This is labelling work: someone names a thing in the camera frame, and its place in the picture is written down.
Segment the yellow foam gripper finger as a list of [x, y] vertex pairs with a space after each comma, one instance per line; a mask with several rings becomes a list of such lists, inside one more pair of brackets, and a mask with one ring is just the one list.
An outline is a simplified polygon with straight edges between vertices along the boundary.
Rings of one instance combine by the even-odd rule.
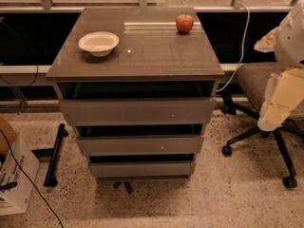
[[304, 70], [290, 68], [280, 74], [272, 73], [264, 98], [257, 126], [263, 131], [274, 131], [304, 100]]

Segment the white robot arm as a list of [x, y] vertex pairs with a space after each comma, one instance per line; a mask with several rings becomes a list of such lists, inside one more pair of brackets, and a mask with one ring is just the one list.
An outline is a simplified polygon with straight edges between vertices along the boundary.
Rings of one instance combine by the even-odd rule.
[[304, 99], [304, 0], [299, 0], [280, 22], [254, 45], [260, 52], [275, 53], [285, 66], [279, 75], [272, 73], [259, 112], [257, 125], [273, 131], [281, 127]]

